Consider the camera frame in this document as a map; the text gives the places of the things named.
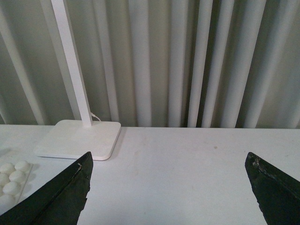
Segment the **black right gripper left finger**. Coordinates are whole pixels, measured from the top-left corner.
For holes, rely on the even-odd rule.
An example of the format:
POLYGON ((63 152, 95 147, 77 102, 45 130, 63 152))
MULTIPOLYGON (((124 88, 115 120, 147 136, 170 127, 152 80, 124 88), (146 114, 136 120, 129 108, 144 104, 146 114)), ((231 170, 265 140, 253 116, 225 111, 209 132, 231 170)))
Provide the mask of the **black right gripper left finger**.
POLYGON ((93 170, 91 152, 0 217, 2 225, 76 225, 87 201, 93 170))

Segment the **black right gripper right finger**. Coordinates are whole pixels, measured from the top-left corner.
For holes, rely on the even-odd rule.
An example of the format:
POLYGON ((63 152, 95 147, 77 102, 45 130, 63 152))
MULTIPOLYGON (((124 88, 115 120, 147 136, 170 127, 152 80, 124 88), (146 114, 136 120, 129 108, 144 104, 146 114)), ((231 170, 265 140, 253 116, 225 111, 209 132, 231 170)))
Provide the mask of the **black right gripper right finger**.
POLYGON ((249 152, 245 169, 264 219, 269 225, 300 223, 300 182, 249 152))

